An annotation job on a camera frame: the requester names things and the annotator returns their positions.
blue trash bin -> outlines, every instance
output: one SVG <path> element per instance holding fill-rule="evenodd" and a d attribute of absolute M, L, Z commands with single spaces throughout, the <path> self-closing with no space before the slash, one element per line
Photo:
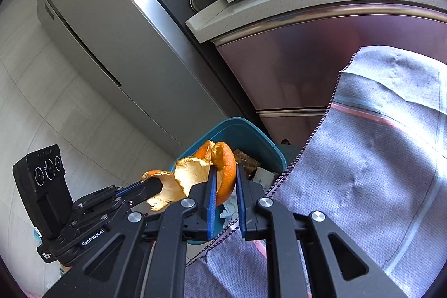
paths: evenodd
<path fill-rule="evenodd" d="M 191 147 L 184 151 L 178 158 L 192 156 L 207 140 L 213 142 L 225 142 L 232 150 L 240 149 L 250 157 L 260 162 L 261 167 L 281 174 L 287 167 L 286 159 L 278 147 L 257 126 L 244 118 L 229 118 L 217 124 L 208 133 L 197 140 Z M 174 171 L 175 162 L 170 171 Z M 216 207 L 214 237 L 223 228 L 224 220 L 220 219 L 223 205 Z M 204 243 L 191 241 L 190 244 L 198 245 Z"/>

silver screw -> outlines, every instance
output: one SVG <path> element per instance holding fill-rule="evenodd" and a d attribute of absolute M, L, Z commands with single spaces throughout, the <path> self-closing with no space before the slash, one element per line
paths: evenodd
<path fill-rule="evenodd" d="M 127 219 L 130 222 L 138 222 L 141 220 L 141 213 L 139 212 L 132 212 L 129 214 L 129 216 L 127 216 Z"/>
<path fill-rule="evenodd" d="M 312 212 L 312 218 L 316 221 L 316 222 L 322 222 L 325 220 L 326 216 L 324 213 L 320 212 L 320 211 L 314 211 Z"/>
<path fill-rule="evenodd" d="M 195 201 L 192 198 L 184 198 L 182 202 L 180 202 L 183 207 L 193 207 L 195 205 Z"/>
<path fill-rule="evenodd" d="M 273 205 L 273 200 L 268 197 L 263 197 L 259 199 L 259 204 L 264 207 L 270 207 Z"/>

orange peel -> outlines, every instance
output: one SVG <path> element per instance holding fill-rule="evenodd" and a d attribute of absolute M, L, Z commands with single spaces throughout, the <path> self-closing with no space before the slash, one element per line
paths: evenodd
<path fill-rule="evenodd" d="M 141 177 L 141 180 L 145 181 L 152 177 L 158 178 L 163 184 L 160 193 L 157 193 L 157 195 L 146 200 L 152 211 L 160 211 L 172 202 L 180 201 L 186 197 L 178 183 L 175 181 L 173 172 L 147 171 Z"/>
<path fill-rule="evenodd" d="M 217 170 L 216 206 L 223 204 L 233 192 L 236 183 L 236 160 L 230 146 L 218 142 L 211 150 L 211 161 Z"/>
<path fill-rule="evenodd" d="M 197 149 L 193 157 L 211 162 L 211 150 L 213 149 L 214 145 L 215 143 L 212 140 L 207 140 L 199 149 Z"/>
<path fill-rule="evenodd" d="M 208 181 L 211 163 L 197 157 L 185 157 L 175 163 L 175 181 L 188 196 L 195 184 Z"/>

cloth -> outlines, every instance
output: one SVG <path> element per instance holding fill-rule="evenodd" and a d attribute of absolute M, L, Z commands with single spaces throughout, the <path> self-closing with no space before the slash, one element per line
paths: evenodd
<path fill-rule="evenodd" d="M 363 47 L 340 75 L 310 142 L 267 195 L 293 212 L 320 210 L 409 298 L 447 260 L 447 66 Z M 261 242 L 232 222 L 186 267 L 185 297 L 267 297 Z"/>

cabinet door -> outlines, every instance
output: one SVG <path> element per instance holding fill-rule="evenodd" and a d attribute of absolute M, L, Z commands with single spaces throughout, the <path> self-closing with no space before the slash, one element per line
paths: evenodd
<path fill-rule="evenodd" d="M 289 142 L 296 147 L 304 147 L 322 116 L 276 116 L 261 118 L 273 142 Z"/>
<path fill-rule="evenodd" d="M 220 54 L 257 110 L 325 107 L 338 74 L 363 46 L 387 45 L 447 61 L 447 24 L 354 15 L 292 24 L 222 45 Z"/>
<path fill-rule="evenodd" d="M 61 21 L 47 0 L 37 0 L 37 16 L 65 57 L 111 105 L 172 156 L 185 148 L 130 99 Z"/>

